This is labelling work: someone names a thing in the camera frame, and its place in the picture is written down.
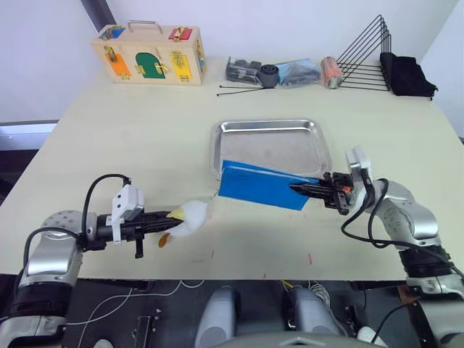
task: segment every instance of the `black bag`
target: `black bag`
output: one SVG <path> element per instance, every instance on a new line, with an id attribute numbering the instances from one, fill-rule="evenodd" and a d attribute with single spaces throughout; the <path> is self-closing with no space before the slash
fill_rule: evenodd
<path id="1" fill-rule="evenodd" d="M 430 99 L 438 88 L 426 80 L 421 66 L 413 57 L 397 57 L 392 53 L 380 53 L 386 82 L 390 82 L 397 96 L 427 96 Z"/>

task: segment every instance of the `wooden box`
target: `wooden box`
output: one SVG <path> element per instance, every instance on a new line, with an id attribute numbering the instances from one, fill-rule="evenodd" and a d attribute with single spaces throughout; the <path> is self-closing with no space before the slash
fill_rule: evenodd
<path id="1" fill-rule="evenodd" d="M 114 82 L 198 86 L 203 81 L 198 27 L 129 21 L 105 26 L 92 46 Z"/>

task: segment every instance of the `silver tray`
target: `silver tray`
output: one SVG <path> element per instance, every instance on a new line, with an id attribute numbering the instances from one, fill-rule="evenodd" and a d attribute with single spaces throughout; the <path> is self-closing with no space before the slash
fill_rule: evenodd
<path id="1" fill-rule="evenodd" d="M 331 157 L 312 120 L 255 120 L 218 123 L 211 137 L 211 174 L 220 180 L 223 160 L 259 165 L 295 175 L 322 177 Z"/>

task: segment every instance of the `black metal rack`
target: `black metal rack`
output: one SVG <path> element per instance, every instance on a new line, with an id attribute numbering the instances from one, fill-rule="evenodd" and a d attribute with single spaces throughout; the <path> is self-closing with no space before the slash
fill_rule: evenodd
<path id="1" fill-rule="evenodd" d="M 390 90 L 391 78 L 382 68 L 380 62 L 378 65 L 363 64 L 378 47 L 381 47 L 382 53 L 392 51 L 392 35 L 381 14 L 336 60 L 343 73 L 341 87 L 374 91 Z"/>

